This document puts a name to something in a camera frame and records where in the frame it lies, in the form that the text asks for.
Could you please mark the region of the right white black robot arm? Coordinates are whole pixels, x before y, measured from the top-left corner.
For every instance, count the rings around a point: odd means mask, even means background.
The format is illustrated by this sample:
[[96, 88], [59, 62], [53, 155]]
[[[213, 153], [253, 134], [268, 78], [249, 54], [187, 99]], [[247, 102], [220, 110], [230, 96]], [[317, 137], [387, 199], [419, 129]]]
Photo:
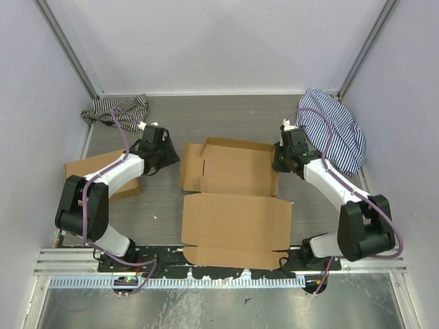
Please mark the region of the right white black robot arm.
[[395, 247], [395, 229], [390, 224], [388, 200], [357, 188], [335, 168], [323, 161], [319, 151], [311, 151], [305, 133], [284, 121], [281, 139], [275, 146], [273, 169], [295, 173], [315, 186], [340, 212], [336, 233], [324, 233], [302, 241], [303, 265], [317, 270], [327, 257], [343, 257], [351, 262], [375, 256]]

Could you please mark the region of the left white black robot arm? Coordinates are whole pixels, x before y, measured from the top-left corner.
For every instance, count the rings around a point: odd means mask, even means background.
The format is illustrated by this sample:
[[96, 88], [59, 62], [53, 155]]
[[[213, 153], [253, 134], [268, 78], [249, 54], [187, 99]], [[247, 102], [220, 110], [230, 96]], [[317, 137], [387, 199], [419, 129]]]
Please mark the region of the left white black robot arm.
[[109, 224], [110, 197], [129, 181], [180, 162], [168, 129], [142, 123], [141, 130], [142, 137], [114, 162], [66, 179], [54, 220], [57, 229], [105, 253], [124, 272], [137, 266], [139, 256], [135, 242]]

